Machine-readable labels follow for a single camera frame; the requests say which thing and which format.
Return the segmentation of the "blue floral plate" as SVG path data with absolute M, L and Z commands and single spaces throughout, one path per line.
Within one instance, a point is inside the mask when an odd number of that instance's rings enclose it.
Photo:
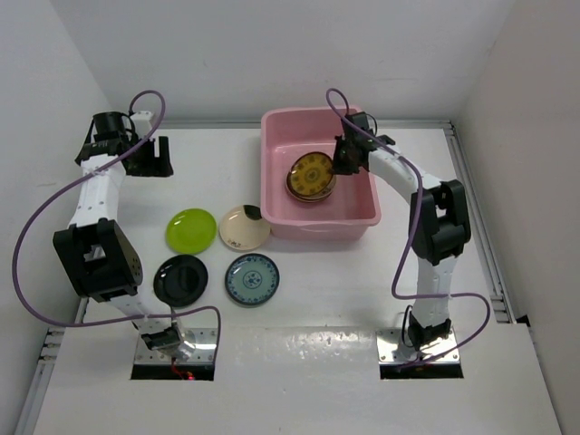
M 268 256 L 253 253 L 235 259 L 225 273 L 227 295 L 237 304 L 259 306 L 269 301 L 280 285 L 280 272 Z

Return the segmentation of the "black glossy plate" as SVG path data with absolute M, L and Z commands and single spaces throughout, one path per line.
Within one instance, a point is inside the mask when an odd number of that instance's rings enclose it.
M 326 200 L 327 198 L 329 198 L 335 188 L 336 185 L 336 181 L 331 182 L 328 186 L 326 186 L 325 188 L 323 188 L 319 193 L 313 194 L 311 196 L 306 196 L 306 195 L 302 195 L 297 193 L 294 189 L 292 189 L 290 184 L 286 184 L 286 191 L 288 193 L 288 195 L 293 198 L 296 199 L 300 202 L 304 202 L 304 203 L 317 203 L 317 202 L 321 202 Z

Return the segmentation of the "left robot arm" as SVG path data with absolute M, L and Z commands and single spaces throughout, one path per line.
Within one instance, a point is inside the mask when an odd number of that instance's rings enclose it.
M 173 173 L 165 137 L 149 139 L 124 161 L 115 161 L 150 132 L 155 120 L 151 111 L 93 116 L 75 159 L 86 180 L 69 226 L 54 233 L 53 246 L 77 295 L 115 307 L 130 318 L 149 350 L 178 358 L 185 348 L 179 323 L 152 289 L 142 287 L 140 257 L 117 222 L 126 177 Z

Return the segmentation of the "cream plate with black patch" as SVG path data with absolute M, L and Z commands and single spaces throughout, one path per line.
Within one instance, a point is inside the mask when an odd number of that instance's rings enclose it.
M 270 224 L 255 205 L 232 208 L 219 223 L 219 235 L 230 248 L 246 252 L 261 247 L 271 234 Z

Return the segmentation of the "lime green plate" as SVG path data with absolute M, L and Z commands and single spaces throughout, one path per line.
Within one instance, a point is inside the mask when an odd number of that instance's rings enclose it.
M 195 255 L 213 244 L 217 232 L 217 222 L 211 213 L 202 208 L 189 208 L 169 221 L 165 238 L 173 251 Z

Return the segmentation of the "yellow patterned plate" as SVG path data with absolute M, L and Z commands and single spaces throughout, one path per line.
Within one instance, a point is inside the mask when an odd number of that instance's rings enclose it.
M 333 161 L 327 154 L 319 151 L 306 153 L 289 170 L 286 184 L 290 184 L 292 189 L 302 195 L 319 193 L 336 181 L 332 166 Z

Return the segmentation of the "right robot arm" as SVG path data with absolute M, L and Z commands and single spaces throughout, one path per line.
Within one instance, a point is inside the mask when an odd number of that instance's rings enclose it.
M 449 299 L 458 257 L 471 230 L 463 185 L 443 181 L 404 157 L 393 144 L 362 134 L 335 138 L 333 172 L 353 175 L 360 169 L 391 186 L 410 206 L 407 245 L 403 254 L 418 258 L 417 291 L 408 314 L 406 338 L 414 351 L 450 333 Z

